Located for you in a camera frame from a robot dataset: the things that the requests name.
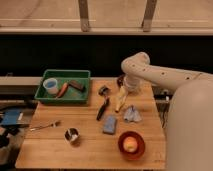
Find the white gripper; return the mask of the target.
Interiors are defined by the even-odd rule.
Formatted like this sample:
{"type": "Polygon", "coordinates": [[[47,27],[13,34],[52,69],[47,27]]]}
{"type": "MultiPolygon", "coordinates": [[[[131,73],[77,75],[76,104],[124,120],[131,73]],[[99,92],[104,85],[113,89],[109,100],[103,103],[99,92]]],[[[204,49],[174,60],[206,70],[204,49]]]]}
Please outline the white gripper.
{"type": "MultiPolygon", "coordinates": [[[[124,78],[124,86],[129,92],[137,92],[140,86],[140,80],[137,78],[126,76],[124,78]]],[[[115,111],[119,112],[122,105],[126,102],[128,92],[126,92],[124,87],[121,87],[116,96],[116,106],[115,111]]]]}

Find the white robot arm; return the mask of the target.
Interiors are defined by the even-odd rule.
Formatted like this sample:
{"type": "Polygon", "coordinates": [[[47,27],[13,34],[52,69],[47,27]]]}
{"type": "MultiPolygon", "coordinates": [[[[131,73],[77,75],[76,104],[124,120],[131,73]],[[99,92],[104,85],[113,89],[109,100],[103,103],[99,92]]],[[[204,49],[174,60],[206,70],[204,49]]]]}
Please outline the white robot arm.
{"type": "Polygon", "coordinates": [[[166,171],[213,171],[213,74],[154,66],[144,52],[121,62],[120,108],[146,80],[173,92],[166,132],[166,171]]]}

